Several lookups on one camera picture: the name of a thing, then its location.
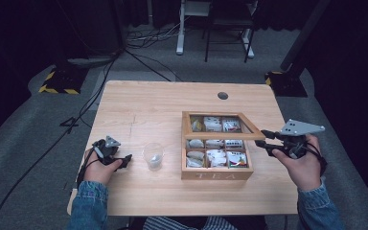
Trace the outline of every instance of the cable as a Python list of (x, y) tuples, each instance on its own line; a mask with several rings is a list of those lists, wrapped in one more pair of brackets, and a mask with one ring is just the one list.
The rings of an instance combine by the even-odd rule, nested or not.
[(139, 59), (136, 55), (134, 55), (133, 53), (131, 53), (128, 50), (125, 50), (128, 54), (130, 54), (133, 58), (137, 59), (140, 63), (142, 63), (143, 65), (145, 65), (146, 67), (148, 67), (152, 72), (154, 72), (155, 74), (157, 74), (158, 76), (162, 77), (163, 79), (167, 80), (167, 81), (171, 81), (170, 79), (166, 78), (164, 75), (160, 74), (159, 72), (157, 72), (156, 70), (154, 70), (153, 68), (151, 68), (150, 66), (146, 65), (145, 62), (143, 62), (141, 59)]
[(152, 61), (155, 61), (157, 63), (159, 63), (161, 66), (165, 67), (166, 69), (168, 69), (170, 72), (172, 72), (172, 74), (175, 75), (176, 78), (178, 78), (180, 81), (183, 81), (179, 76), (177, 76), (177, 74), (172, 70), (170, 69), (168, 66), (164, 65), (163, 63), (161, 63), (160, 61), (156, 60), (156, 59), (153, 59), (153, 58), (150, 58), (150, 57), (146, 57), (146, 56), (141, 56), (141, 55), (136, 55), (136, 54), (132, 54), (132, 55), (135, 55), (137, 57), (141, 57), (141, 58), (147, 58), (147, 59), (150, 59)]
[(89, 158), (91, 157), (91, 155), (92, 155), (92, 152), (94, 152), (94, 148), (91, 148), (91, 150), (88, 152), (88, 155), (85, 157), (85, 159), (84, 159), (84, 161), (83, 161), (83, 164), (82, 164), (82, 166), (80, 167), (80, 170), (79, 170), (79, 175), (77, 176), (77, 188), (79, 188), (80, 187), (80, 184), (82, 183), (82, 181), (83, 181), (83, 178), (84, 178), (84, 176), (85, 176), (85, 171), (86, 171), (86, 168), (88, 168), (88, 166), (90, 166), (92, 163), (94, 163), (95, 161), (98, 161), (98, 159), (97, 160), (94, 160), (93, 162), (91, 162), (91, 163), (89, 163), (88, 165), (87, 165), (87, 163), (88, 163), (88, 160), (89, 160)]
[[(104, 81), (106, 81), (107, 75), (109, 74), (109, 70), (112, 67), (113, 63), (115, 62), (115, 60), (117, 59), (118, 56), (114, 57), (114, 59), (112, 60), (111, 64), (109, 65), (109, 68), (107, 69)], [(11, 195), (11, 193), (14, 191), (14, 189), (17, 187), (17, 185), (26, 177), (26, 175), (28, 175), (28, 173), (56, 146), (56, 144), (58, 144), (58, 142), (65, 136), (65, 134), (68, 133), (68, 131), (74, 126), (74, 124), (81, 118), (81, 116), (88, 111), (89, 107), (93, 104), (93, 102), (84, 109), (84, 111), (82, 112), (82, 114), (80, 113), (80, 116), (75, 119), (72, 124), (56, 139), (56, 141), (53, 143), (53, 145), (51, 145), (31, 166), (30, 168), (28, 168), (26, 170), (26, 172), (23, 173), (23, 175), (14, 183), (14, 185), (11, 187), (11, 189), (8, 191), (8, 193), (5, 195), (4, 199), (1, 201), (0, 203), (0, 211), (2, 209), (2, 207), (4, 206), (6, 200), (8, 199), (8, 197)]]
[(87, 166), (85, 166), (85, 168), (88, 168), (92, 163), (97, 162), (97, 161), (100, 161), (100, 160), (99, 159), (96, 159), (94, 161), (91, 161), (91, 163), (89, 163)]
[(288, 229), (288, 216), (285, 215), (285, 226), (283, 228), (284, 230), (287, 230)]
[(90, 51), (92, 51), (93, 53), (97, 54), (97, 55), (107, 55), (107, 56), (113, 56), (116, 53), (118, 53), (118, 50), (116, 50), (114, 53), (103, 53), (101, 52), (100, 49), (93, 49), (91, 48), (88, 44), (85, 43), (85, 41), (82, 39), (82, 37), (80, 36), (80, 34), (78, 33), (77, 29), (74, 27), (73, 22), (71, 21), (70, 17), (67, 15), (67, 13), (65, 12), (64, 7), (62, 7), (62, 5), (59, 3), (58, 0), (56, 0), (59, 8), (61, 9), (61, 12), (64, 14), (65, 18), (67, 19), (68, 23), (70, 24), (71, 28), (74, 31), (74, 34), (77, 36), (77, 38), (80, 40), (80, 42), (82, 42), (82, 44)]
[(86, 61), (85, 63), (78, 63), (77, 61), (73, 61), (72, 59), (68, 59), (68, 61), (72, 63), (73, 65), (77, 66), (78, 68), (90, 69), (90, 68), (96, 68), (96, 67), (100, 67), (100, 66), (109, 64), (112, 61), (114, 56), (115, 55), (112, 55), (108, 59), (105, 59), (105, 60)]
[[(191, 16), (188, 16), (184, 19), (184, 21), (186, 21), (187, 19), (189, 19)], [(178, 34), (172, 34), (172, 35), (168, 35), (170, 32), (172, 32), (173, 30), (177, 30), (177, 27), (180, 25), (181, 23), (178, 23), (176, 25), (174, 25), (171, 29), (167, 29), (168, 31), (164, 34), (160, 34), (160, 30), (158, 31), (158, 33), (156, 34), (151, 34), (151, 32), (153, 32), (153, 30), (150, 31), (150, 33), (148, 33), (148, 35), (146, 36), (140, 36), (140, 37), (135, 37), (132, 39), (129, 39), (130, 41), (140, 41), (143, 40), (141, 45), (134, 45), (134, 44), (128, 44), (127, 47), (131, 48), (131, 49), (142, 49), (142, 48), (148, 48), (151, 45), (153, 45), (154, 43), (156, 43), (157, 41), (164, 41), (167, 40), (173, 36), (176, 36)]]
[(93, 100), (94, 99), (94, 97), (95, 97), (95, 100), (98, 98), (98, 96), (99, 96), (99, 94), (100, 94), (100, 92), (103, 90), (103, 88), (104, 88), (104, 84), (106, 83), (106, 79), (107, 79), (107, 73), (105, 72), (105, 69), (106, 69), (106, 67), (107, 67), (107, 65), (103, 68), (103, 75), (104, 75), (104, 78), (103, 78), (103, 82), (101, 83), (101, 85), (100, 85), (100, 87), (98, 88), (98, 90), (97, 90), (97, 92), (95, 92), (92, 96), (91, 96), (91, 98), (82, 106), (82, 108), (81, 108), (81, 110), (80, 110), (80, 119), (81, 119), (81, 121), (84, 123), (84, 124), (86, 124), (87, 126), (89, 126), (89, 127), (92, 127), (91, 125), (89, 125), (88, 123), (86, 123), (84, 120), (83, 120), (83, 118), (82, 118), (82, 111), (84, 110), (84, 108), (89, 104), (89, 102), (91, 102), (91, 100)]

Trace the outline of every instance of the white desk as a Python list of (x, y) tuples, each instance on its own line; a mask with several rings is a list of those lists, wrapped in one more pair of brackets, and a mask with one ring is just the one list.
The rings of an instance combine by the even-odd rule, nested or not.
[[(209, 2), (194, 2), (191, 0), (181, 0), (181, 8), (180, 8), (180, 30), (178, 33), (178, 40), (177, 40), (177, 49), (176, 53), (178, 55), (184, 54), (184, 34), (185, 34), (185, 16), (208, 16), (209, 10)], [(256, 9), (257, 1), (255, 4), (249, 5), (250, 13)], [(244, 49), (247, 49), (247, 43), (249, 42), (249, 30), (247, 30), (242, 36), (242, 42), (244, 45)], [(255, 54), (253, 53), (252, 48), (249, 50), (248, 57), (253, 58)]]

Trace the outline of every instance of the wooden table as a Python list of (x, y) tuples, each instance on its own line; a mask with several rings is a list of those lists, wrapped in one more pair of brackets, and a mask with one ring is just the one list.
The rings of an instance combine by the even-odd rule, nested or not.
[[(219, 99), (219, 92), (229, 98)], [(181, 180), (182, 111), (241, 112), (259, 129), (280, 130), (284, 125), (267, 85), (109, 81), (86, 148), (110, 135), (122, 143), (118, 156), (133, 154), (127, 169), (115, 172), (108, 184), (110, 216), (297, 213), (296, 186), (286, 168), (254, 142), (247, 143), (254, 168), (248, 180)], [(149, 171), (142, 158), (142, 149), (150, 142), (162, 143), (166, 154), (157, 172)], [(69, 214), (76, 192), (68, 204)]]

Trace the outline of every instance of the chair leg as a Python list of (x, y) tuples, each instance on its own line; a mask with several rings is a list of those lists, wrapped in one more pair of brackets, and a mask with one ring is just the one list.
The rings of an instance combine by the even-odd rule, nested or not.
[(250, 51), (250, 47), (252, 46), (252, 38), (253, 38), (253, 34), (255, 33), (254, 28), (250, 29), (250, 37), (249, 37), (249, 43), (247, 44), (247, 49), (246, 49), (246, 56), (244, 57), (244, 63), (247, 62), (248, 56), (249, 56), (249, 51)]
[(207, 31), (207, 48), (205, 50), (205, 62), (208, 61), (208, 51), (209, 51), (210, 36), (211, 36), (211, 27), (208, 27), (208, 31)]

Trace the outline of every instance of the gray carpet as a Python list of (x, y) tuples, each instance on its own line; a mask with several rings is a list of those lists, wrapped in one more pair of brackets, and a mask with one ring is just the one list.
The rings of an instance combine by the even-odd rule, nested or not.
[[(178, 78), (157, 62), (139, 57), (171, 80), (265, 83), (264, 74), (280, 69), (298, 31), (257, 31), (252, 45), (255, 57), (247, 63), (242, 62), (244, 52), (241, 45), (231, 45), (232, 48), (224, 50), (217, 45), (211, 47), (209, 60), (205, 63), (205, 41), (201, 39), (201, 34), (200, 30), (187, 31), (183, 56), (175, 54), (175, 36), (148, 48), (129, 50), (168, 66)], [(0, 127), (0, 202), (22, 174), (65, 131), (66, 127), (59, 124), (70, 117), (79, 116), (82, 106), (95, 92), (104, 75), (102, 67), (90, 69), (79, 95), (38, 93), (38, 88), (52, 67), (48, 66), (30, 81), (29, 88), (33, 95)], [(109, 78), (165, 81), (161, 77), (158, 79), (148, 67), (128, 53), (121, 54), (115, 61)], [(327, 128), (317, 135), (329, 162), (325, 175), (330, 196), (339, 208), (347, 229), (368, 229), (368, 190), (313, 96), (310, 74), (304, 72), (301, 79), (309, 93), (307, 98), (277, 98), (284, 119), (292, 118)], [(95, 108), (90, 109), (83, 120), (91, 125), (95, 115)], [(13, 191), (0, 212), (0, 229), (65, 228), (69, 220), (66, 207), (70, 191), (90, 133), (89, 126), (83, 122), (78, 122), (78, 125), (51, 149)], [(269, 229), (283, 229), (283, 216), (266, 216), (266, 221)], [(289, 216), (288, 229), (295, 229), (296, 222), (296, 216)], [(117, 229), (126, 223), (127, 218), (110, 217), (108, 228)]]

